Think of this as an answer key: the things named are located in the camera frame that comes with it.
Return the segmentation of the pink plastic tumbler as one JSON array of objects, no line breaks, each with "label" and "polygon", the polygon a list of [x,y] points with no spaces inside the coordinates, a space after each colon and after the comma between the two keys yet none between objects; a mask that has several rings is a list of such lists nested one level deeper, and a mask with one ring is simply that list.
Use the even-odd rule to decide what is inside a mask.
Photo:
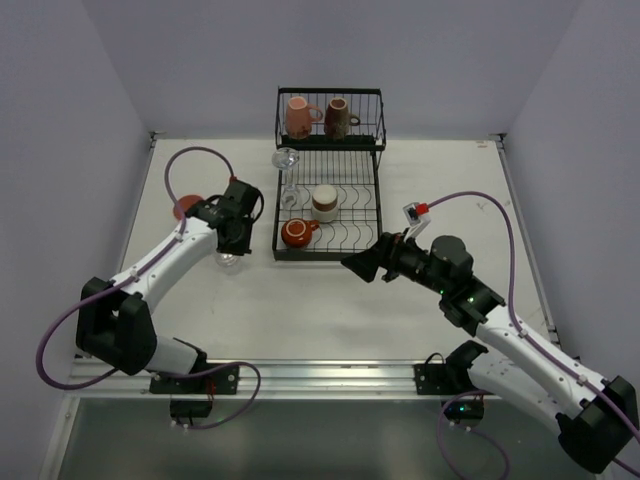
[{"label": "pink plastic tumbler", "polygon": [[192,206],[203,200],[203,197],[197,194],[188,194],[180,197],[178,203],[173,206],[173,216],[177,221],[180,221],[184,213],[186,213]]}]

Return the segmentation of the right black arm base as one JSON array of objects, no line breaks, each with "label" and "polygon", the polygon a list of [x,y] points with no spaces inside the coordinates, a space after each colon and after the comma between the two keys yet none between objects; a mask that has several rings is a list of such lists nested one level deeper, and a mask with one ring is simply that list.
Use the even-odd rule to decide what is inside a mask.
[{"label": "right black arm base", "polygon": [[[436,352],[426,360],[413,365],[413,379],[418,395],[440,396],[441,405],[462,393],[475,391],[471,383],[469,369],[473,362],[488,349],[469,340],[456,348],[447,357]],[[458,425],[477,426],[485,413],[484,396],[476,394],[452,402],[444,412],[445,418]]]}]

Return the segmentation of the brown ceramic mug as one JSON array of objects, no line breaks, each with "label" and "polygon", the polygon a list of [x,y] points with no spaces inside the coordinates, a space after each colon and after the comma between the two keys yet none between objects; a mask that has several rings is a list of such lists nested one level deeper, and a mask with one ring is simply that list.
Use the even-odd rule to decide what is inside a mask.
[{"label": "brown ceramic mug", "polygon": [[344,97],[332,98],[324,114],[324,134],[330,140],[344,140],[352,127],[360,125],[360,117],[349,111]]}]

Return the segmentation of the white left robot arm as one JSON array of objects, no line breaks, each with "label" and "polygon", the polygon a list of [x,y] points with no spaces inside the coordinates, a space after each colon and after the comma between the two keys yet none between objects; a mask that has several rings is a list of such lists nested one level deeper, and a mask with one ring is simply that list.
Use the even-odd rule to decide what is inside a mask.
[{"label": "white left robot arm", "polygon": [[233,179],[223,194],[185,211],[174,230],[127,270],[109,280],[89,280],[81,292],[76,346],[127,375],[143,370],[178,378],[194,374],[200,350],[158,335],[152,314],[205,257],[249,254],[252,212],[263,203],[256,187]]}]

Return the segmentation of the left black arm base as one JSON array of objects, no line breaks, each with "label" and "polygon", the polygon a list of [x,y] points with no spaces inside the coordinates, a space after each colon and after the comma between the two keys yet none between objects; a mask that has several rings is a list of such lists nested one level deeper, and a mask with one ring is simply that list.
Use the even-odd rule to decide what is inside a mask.
[{"label": "left black arm base", "polygon": [[187,374],[157,373],[150,382],[149,392],[154,395],[204,395],[204,400],[169,401],[171,421],[184,431],[203,431],[225,425],[245,413],[252,406],[255,396],[238,407],[232,413],[209,423],[206,420],[213,412],[217,395],[235,395],[240,380],[240,370],[245,367],[243,361],[231,361],[209,364],[202,352],[196,356],[194,368]]}]

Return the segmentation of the white brown ceramic cup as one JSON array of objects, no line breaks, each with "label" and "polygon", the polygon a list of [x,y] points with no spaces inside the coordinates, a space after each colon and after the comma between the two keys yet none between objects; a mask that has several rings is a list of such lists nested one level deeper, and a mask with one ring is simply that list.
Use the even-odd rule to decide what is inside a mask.
[{"label": "white brown ceramic cup", "polygon": [[320,223],[329,223],[338,214],[338,192],[330,184],[317,185],[312,192],[312,216]]}]

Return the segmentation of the orange ceramic mug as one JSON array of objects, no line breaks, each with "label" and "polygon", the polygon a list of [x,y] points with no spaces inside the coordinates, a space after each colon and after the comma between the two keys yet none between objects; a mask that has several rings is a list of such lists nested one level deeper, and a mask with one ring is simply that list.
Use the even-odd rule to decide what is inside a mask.
[{"label": "orange ceramic mug", "polygon": [[289,248],[307,247],[319,226],[317,220],[292,218],[283,224],[280,232],[281,239]]}]

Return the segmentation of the clear faceted glass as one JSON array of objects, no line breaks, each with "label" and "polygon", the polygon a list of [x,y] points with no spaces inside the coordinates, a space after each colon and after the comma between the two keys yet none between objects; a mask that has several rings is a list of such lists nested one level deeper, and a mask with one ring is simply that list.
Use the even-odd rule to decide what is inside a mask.
[{"label": "clear faceted glass", "polygon": [[214,260],[218,267],[228,275],[238,273],[242,267],[241,257],[237,255],[216,252]]}]

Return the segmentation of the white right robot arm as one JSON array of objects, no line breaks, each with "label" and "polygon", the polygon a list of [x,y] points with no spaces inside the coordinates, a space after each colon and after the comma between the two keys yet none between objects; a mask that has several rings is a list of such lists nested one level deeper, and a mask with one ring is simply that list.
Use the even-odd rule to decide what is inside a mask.
[{"label": "white right robot arm", "polygon": [[454,326],[503,354],[518,381],[495,374],[487,391],[550,424],[565,453],[600,474],[639,436],[636,390],[585,367],[526,326],[509,304],[473,272],[474,259],[455,236],[439,236],[428,250],[400,233],[385,233],[342,265],[367,283],[378,270],[391,282],[403,276],[440,295],[439,308]]}]

